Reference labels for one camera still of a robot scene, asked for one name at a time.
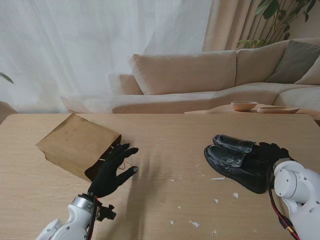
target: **houseplant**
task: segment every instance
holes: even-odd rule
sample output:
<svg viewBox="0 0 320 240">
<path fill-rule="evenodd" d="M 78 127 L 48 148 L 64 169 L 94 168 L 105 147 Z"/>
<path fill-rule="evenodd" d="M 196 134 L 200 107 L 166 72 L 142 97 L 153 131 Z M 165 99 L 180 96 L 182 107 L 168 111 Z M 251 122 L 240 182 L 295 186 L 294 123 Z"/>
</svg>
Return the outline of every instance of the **houseplant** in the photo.
<svg viewBox="0 0 320 240">
<path fill-rule="evenodd" d="M 272 18 L 271 27 L 265 38 L 238 41 L 239 47 L 243 46 L 245 49 L 253 49 L 273 44 L 277 41 L 272 41 L 272 37 L 280 31 L 285 33 L 283 40 L 287 40 L 290 37 L 290 24 L 295 19 L 303 16 L 306 23 L 309 19 L 309 12 L 317 1 L 320 2 L 320 0 L 292 0 L 294 6 L 291 9 L 285 9 L 284 0 L 262 0 L 255 11 L 255 15 L 262 12 L 261 17 L 264 19 L 268 20 Z"/>
</svg>

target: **beige curtain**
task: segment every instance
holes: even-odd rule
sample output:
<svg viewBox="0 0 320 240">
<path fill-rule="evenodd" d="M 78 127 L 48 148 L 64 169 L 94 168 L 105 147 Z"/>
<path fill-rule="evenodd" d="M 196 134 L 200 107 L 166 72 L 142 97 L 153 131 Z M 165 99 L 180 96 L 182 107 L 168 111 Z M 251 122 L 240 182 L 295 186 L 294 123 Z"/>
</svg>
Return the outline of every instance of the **beige curtain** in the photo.
<svg viewBox="0 0 320 240">
<path fill-rule="evenodd" d="M 203 52 L 235 50 L 240 40 L 264 39 L 268 36 L 272 18 L 265 20 L 263 11 L 255 15 L 261 0 L 212 0 Z M 293 0 L 281 0 L 285 10 L 297 5 Z M 274 34 L 271 40 L 283 38 L 283 31 Z"/>
</svg>

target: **white sheer curtain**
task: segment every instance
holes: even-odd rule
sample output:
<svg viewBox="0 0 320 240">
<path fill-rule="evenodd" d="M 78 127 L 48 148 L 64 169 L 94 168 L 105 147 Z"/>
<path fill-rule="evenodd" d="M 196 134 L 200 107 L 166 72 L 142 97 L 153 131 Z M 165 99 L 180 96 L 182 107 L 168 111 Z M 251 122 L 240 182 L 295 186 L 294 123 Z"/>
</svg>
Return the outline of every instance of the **white sheer curtain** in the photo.
<svg viewBox="0 0 320 240">
<path fill-rule="evenodd" d="M 201 52 L 211 0 L 1 0 L 0 101 L 61 113 L 60 95 L 119 94 L 140 54 Z"/>
</svg>

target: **paper bag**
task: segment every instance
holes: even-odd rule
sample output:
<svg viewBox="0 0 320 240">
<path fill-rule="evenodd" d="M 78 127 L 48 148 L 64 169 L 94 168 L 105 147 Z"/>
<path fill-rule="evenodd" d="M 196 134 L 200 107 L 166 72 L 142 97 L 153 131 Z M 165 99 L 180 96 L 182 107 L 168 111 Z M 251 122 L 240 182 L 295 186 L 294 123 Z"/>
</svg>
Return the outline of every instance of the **paper bag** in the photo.
<svg viewBox="0 0 320 240">
<path fill-rule="evenodd" d="M 51 163 L 90 182 L 104 162 L 99 159 L 120 141 L 119 133 L 73 113 L 36 146 Z"/>
</svg>

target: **shoe sole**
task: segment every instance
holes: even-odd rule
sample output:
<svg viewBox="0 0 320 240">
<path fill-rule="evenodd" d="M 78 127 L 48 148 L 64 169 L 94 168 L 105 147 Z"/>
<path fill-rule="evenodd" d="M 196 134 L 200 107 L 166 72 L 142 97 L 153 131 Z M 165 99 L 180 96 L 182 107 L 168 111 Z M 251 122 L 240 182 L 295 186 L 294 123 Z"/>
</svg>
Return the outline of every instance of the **shoe sole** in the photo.
<svg viewBox="0 0 320 240">
<path fill-rule="evenodd" d="M 205 157 L 205 160 L 209 163 L 209 165 L 215 170 L 217 171 L 219 174 L 229 178 L 229 179 L 232 179 L 232 180 L 235 180 L 237 183 L 241 184 L 242 186 L 244 186 L 246 189 L 250 190 L 251 192 L 255 193 L 255 194 L 264 194 L 266 191 L 267 191 L 267 188 L 264 190 L 264 191 L 261 191 L 260 189 L 257 189 L 249 184 L 247 184 L 246 182 L 243 182 L 242 179 L 239 179 L 227 172 L 224 172 L 222 170 L 220 170 L 219 168 L 216 167 L 216 165 L 214 165 L 209 159 L 210 157 L 207 155 L 207 148 L 204 149 L 204 157 Z"/>
</svg>

